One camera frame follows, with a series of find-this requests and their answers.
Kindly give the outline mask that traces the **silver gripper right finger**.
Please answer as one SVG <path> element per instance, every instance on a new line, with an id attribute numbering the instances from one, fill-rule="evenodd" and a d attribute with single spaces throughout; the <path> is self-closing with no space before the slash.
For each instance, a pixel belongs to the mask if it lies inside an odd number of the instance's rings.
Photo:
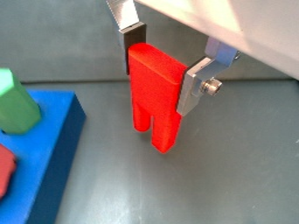
<path id="1" fill-rule="evenodd" d="M 229 68 L 239 50 L 208 37 L 205 55 L 185 69 L 176 111 L 185 116 L 199 104 L 203 95 L 213 96 L 221 87 L 216 76 Z"/>

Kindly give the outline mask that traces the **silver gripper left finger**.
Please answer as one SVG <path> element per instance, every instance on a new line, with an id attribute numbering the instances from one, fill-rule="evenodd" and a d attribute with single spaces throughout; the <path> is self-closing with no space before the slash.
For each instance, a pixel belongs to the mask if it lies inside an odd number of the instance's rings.
<path id="1" fill-rule="evenodd" d="M 107 0 L 107 7 L 116 24 L 125 73 L 128 74 L 128 48 L 133 44 L 145 42 L 147 25 L 139 20 L 133 0 Z"/>

